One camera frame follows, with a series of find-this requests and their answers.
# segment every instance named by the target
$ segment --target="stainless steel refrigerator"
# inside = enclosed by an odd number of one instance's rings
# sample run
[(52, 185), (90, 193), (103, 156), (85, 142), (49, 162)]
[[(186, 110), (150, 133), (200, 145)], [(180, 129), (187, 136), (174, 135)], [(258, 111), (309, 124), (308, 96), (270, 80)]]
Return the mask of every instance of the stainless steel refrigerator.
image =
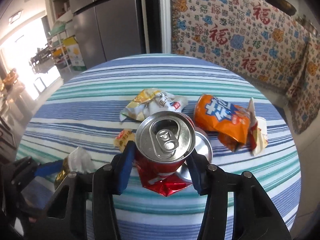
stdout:
[(141, 0), (70, 0), (87, 68), (146, 52)]

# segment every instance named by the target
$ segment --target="round table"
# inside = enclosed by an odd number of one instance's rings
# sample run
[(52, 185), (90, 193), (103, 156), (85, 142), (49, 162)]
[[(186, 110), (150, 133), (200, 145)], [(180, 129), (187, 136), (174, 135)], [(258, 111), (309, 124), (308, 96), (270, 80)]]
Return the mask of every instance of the round table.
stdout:
[[(251, 171), (272, 199), (288, 228), (298, 209), (301, 174), (297, 150), (285, 121), (274, 106), (243, 78), (212, 63), (191, 57), (151, 54), (112, 60), (74, 77), (58, 89), (30, 121), (22, 137), (17, 158), (32, 156), (41, 163), (65, 158), (81, 146), (96, 168), (109, 163), (119, 150), (113, 139), (124, 128), (137, 129), (139, 122), (119, 121), (123, 109), (144, 88), (156, 87), (188, 97), (183, 112), (190, 117), (199, 96), (206, 93), (246, 107), (254, 98), (256, 115), (267, 120), (268, 146), (253, 157), (246, 147), (236, 153), (209, 134), (212, 162), (224, 171)], [(43, 207), (52, 195), (55, 177), (35, 180), (25, 196)], [(196, 239), (206, 196), (192, 186), (163, 197), (141, 186), (133, 168), (127, 189), (114, 196), (122, 240)], [(233, 195), (228, 196), (226, 239), (231, 239)], [(87, 225), (92, 238), (92, 226)]]

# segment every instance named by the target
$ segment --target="crushed red wrapper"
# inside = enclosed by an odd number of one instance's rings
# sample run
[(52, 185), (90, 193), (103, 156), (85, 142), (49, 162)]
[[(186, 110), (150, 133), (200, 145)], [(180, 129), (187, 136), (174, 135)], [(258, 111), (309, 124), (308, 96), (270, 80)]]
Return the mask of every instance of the crushed red wrapper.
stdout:
[(142, 168), (139, 162), (136, 161), (135, 164), (142, 186), (162, 196), (168, 197), (192, 184), (180, 179), (175, 173), (165, 179), (161, 179), (152, 170)]

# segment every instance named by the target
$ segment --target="patterned cloth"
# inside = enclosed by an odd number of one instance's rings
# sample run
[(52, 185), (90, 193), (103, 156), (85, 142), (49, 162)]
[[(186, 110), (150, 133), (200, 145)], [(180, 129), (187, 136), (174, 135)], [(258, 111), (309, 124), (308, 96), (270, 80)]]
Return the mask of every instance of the patterned cloth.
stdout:
[(172, 52), (285, 95), (297, 133), (320, 109), (320, 39), (262, 0), (172, 0)]
[[(85, 148), (96, 168), (119, 153), (113, 139), (123, 128), (139, 122), (119, 122), (119, 112), (142, 89), (157, 87), (188, 97), (183, 112), (190, 117), (199, 96), (212, 94), (246, 107), (254, 97), (256, 112), (267, 120), (269, 143), (264, 154), (252, 157), (243, 147), (230, 152), (209, 133), (213, 163), (227, 172), (251, 171), (278, 208), (288, 228), (293, 224), (300, 198), (300, 164), (290, 130), (274, 106), (243, 78), (204, 60), (175, 55), (141, 55), (112, 60), (71, 79), (39, 109), (22, 137), (17, 158), (32, 156), (41, 163), (65, 158), (77, 146)], [(48, 177), (50, 185), (54, 176)], [(25, 196), (43, 207), (52, 192), (37, 181)], [(129, 185), (114, 204), (123, 240), (196, 239), (206, 196), (194, 188), (163, 197), (141, 186), (136, 168)], [(88, 211), (88, 224), (92, 220)], [(233, 195), (228, 196), (227, 239), (231, 239)], [(87, 225), (89, 239), (92, 224)]]

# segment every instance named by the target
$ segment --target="can top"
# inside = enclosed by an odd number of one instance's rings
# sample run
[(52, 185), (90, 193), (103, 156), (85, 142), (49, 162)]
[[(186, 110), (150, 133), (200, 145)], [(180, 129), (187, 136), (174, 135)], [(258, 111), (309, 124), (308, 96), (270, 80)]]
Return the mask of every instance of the can top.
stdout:
[(195, 147), (191, 122), (182, 114), (161, 111), (146, 118), (136, 132), (142, 155), (159, 163), (174, 163), (187, 157)]
[[(209, 142), (208, 135), (200, 128), (196, 127), (196, 146), (198, 154), (204, 155), (208, 162), (212, 161), (212, 148)], [(187, 164), (184, 162), (176, 171), (176, 174), (187, 182), (192, 182)]]

